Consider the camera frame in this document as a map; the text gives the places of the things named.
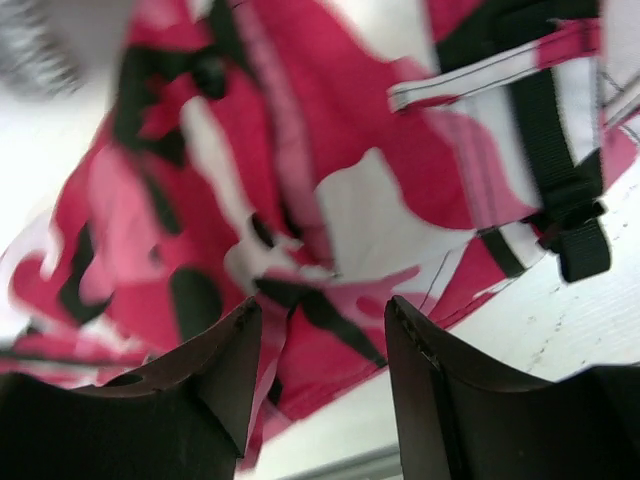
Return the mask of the pink camouflage trousers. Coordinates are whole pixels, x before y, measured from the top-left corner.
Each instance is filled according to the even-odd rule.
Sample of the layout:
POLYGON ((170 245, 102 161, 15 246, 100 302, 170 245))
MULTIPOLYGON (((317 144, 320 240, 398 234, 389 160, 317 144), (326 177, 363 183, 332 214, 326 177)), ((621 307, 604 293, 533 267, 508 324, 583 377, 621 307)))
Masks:
POLYGON ((115 101, 1 258, 1 362, 103 386, 248 297, 248 452, 387 366, 399 295, 441 327, 544 256, 609 270, 639 155, 635 1, 139 1, 115 101))

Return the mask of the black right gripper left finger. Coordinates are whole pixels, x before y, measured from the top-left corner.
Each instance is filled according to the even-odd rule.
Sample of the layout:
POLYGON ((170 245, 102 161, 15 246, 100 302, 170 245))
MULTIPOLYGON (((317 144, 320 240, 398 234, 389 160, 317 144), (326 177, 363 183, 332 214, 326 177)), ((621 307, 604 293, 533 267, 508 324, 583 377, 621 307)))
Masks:
POLYGON ((249 299, 102 387, 2 376, 2 478, 233 478, 247 445, 261 331, 261 309, 249 299))

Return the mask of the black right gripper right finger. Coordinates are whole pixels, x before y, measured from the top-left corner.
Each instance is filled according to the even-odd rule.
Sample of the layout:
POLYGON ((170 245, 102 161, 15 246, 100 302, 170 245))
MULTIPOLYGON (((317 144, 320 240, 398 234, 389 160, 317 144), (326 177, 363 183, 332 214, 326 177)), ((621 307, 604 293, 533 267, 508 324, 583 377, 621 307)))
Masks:
POLYGON ((549 382, 499 362, 402 297, 385 309, 407 479, 635 479, 639 369, 549 382))

